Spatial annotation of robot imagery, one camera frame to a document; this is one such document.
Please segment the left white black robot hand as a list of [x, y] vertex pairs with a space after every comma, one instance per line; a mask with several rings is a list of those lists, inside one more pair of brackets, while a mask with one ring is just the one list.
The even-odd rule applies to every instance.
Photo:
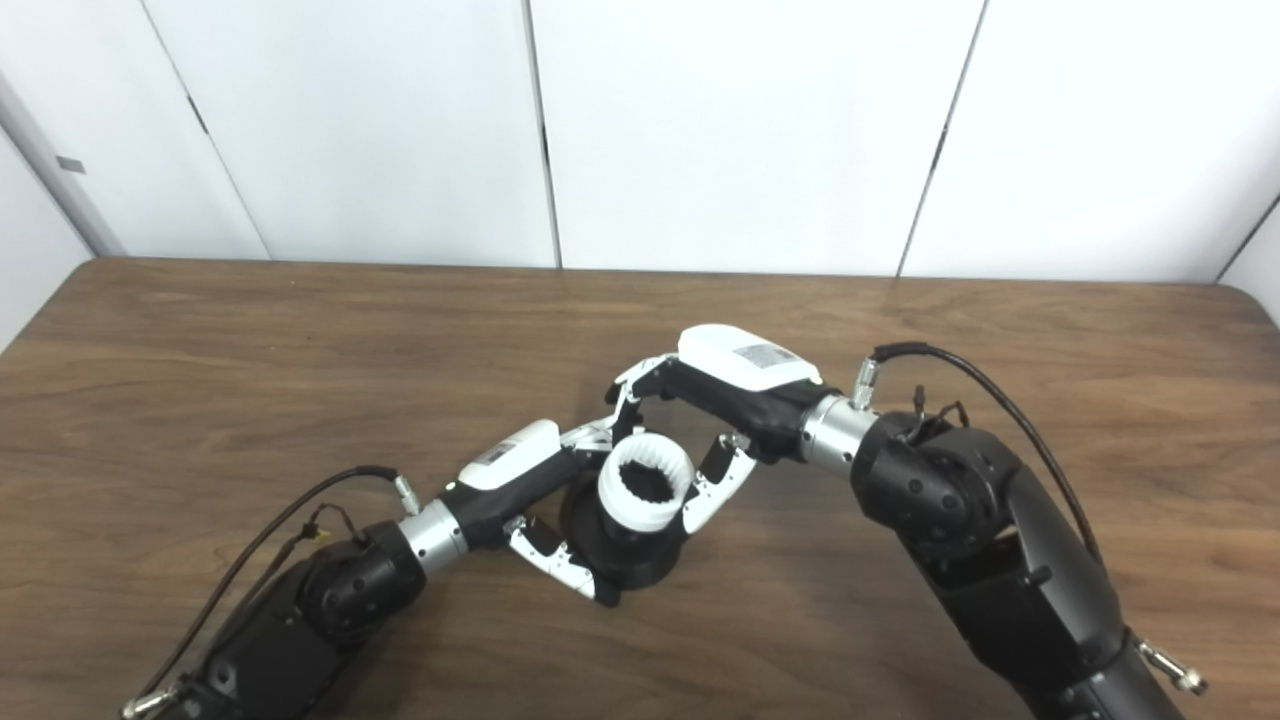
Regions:
[[621, 592], [548, 523], [535, 503], [602, 468], [613, 448], [604, 420], [561, 432], [539, 419], [476, 456], [443, 491], [435, 506], [449, 523], [460, 553], [507, 547], [536, 570], [581, 596], [613, 609]]

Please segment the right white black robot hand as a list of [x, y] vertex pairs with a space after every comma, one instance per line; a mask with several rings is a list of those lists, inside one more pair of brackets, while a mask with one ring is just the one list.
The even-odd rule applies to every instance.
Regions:
[[698, 533], [762, 462], [803, 460], [806, 419], [840, 391], [815, 365], [735, 325], [685, 329], [672, 354], [646, 357], [605, 392], [608, 423], [620, 442], [641, 424], [645, 398], [680, 400], [730, 427], [695, 470], [680, 511], [685, 536]]

